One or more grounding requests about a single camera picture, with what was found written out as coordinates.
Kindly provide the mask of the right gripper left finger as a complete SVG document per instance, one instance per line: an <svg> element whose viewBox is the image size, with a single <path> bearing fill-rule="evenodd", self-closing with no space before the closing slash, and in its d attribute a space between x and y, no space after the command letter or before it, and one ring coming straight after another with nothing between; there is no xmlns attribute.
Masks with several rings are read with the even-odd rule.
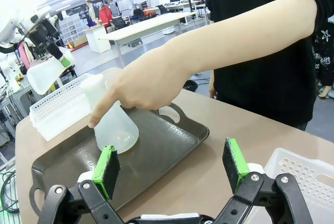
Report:
<svg viewBox="0 0 334 224"><path fill-rule="evenodd" d="M50 188L38 223L78 223L84 214L90 214L95 223L123 223L109 203L120 168L115 148L104 147L90 179L77 182L72 188Z"/></svg>

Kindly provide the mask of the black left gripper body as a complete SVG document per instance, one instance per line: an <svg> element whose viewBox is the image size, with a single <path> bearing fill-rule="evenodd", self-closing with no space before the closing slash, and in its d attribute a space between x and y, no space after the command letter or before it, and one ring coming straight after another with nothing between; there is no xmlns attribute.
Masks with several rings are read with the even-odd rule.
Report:
<svg viewBox="0 0 334 224"><path fill-rule="evenodd" d="M58 30L45 18L39 21L29 32L27 38L38 48L46 48L53 39L58 38Z"/></svg>

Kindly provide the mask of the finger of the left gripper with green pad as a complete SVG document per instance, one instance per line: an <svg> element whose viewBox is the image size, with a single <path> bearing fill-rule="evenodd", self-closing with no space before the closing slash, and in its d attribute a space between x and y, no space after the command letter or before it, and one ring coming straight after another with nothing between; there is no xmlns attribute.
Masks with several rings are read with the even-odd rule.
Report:
<svg viewBox="0 0 334 224"><path fill-rule="evenodd" d="M64 67L70 66L70 61L64 56L59 47L54 42L46 44L47 51L54 56Z"/></svg>

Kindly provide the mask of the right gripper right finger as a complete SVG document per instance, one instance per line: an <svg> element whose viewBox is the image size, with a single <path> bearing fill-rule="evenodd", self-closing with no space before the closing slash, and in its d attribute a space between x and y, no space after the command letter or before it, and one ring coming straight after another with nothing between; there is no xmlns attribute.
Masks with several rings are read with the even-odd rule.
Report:
<svg viewBox="0 0 334 224"><path fill-rule="evenodd" d="M243 223L253 207L262 207L272 223L313 223L296 178L283 173L272 179L251 171L233 138L224 143L222 162L233 196L214 223Z"/></svg>

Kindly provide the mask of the person's right hand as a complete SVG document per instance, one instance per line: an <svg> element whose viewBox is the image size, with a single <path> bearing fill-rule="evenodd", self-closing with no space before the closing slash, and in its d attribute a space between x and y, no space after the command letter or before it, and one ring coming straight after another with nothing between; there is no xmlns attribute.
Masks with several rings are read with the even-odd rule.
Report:
<svg viewBox="0 0 334 224"><path fill-rule="evenodd" d="M211 71L210 75L210 82L209 82L209 97L216 99L217 98L217 92L214 88L214 71Z"/></svg>

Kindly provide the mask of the person's left hand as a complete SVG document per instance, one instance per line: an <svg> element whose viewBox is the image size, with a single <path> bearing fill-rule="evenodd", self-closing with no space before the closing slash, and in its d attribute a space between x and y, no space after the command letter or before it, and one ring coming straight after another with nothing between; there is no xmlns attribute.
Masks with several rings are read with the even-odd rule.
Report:
<svg viewBox="0 0 334 224"><path fill-rule="evenodd" d="M88 126L96 127L117 101L125 108L148 110L169 105L188 79L176 57L175 52L160 46L124 67L91 113Z"/></svg>

